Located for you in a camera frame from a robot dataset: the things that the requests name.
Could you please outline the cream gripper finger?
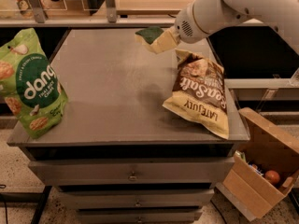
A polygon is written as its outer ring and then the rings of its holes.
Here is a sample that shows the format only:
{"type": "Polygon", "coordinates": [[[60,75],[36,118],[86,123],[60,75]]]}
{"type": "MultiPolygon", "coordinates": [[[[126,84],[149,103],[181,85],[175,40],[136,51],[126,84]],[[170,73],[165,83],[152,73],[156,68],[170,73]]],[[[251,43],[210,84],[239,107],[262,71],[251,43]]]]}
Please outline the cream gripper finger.
{"type": "Polygon", "coordinates": [[[179,43],[179,32],[172,26],[166,29],[151,45],[146,45],[146,48],[150,52],[158,54],[174,49],[179,43]]]}

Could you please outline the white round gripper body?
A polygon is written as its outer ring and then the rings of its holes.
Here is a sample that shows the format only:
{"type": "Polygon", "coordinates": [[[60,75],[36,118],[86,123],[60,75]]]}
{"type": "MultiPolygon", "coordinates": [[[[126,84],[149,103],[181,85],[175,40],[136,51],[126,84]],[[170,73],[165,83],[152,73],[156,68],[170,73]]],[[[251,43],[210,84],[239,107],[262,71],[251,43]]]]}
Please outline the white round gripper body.
{"type": "Polygon", "coordinates": [[[223,28],[227,19],[221,0],[194,0],[179,12],[175,28],[181,41],[192,44],[223,28]]]}

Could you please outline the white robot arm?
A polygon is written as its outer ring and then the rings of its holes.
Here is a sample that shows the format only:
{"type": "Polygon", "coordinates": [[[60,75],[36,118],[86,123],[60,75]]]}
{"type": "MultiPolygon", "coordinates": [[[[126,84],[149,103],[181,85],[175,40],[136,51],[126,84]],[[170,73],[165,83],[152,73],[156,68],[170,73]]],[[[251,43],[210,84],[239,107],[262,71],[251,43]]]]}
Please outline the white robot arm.
{"type": "Polygon", "coordinates": [[[181,42],[196,43],[251,19],[266,24],[299,52],[299,0],[194,0],[147,49],[161,53],[181,42]]]}

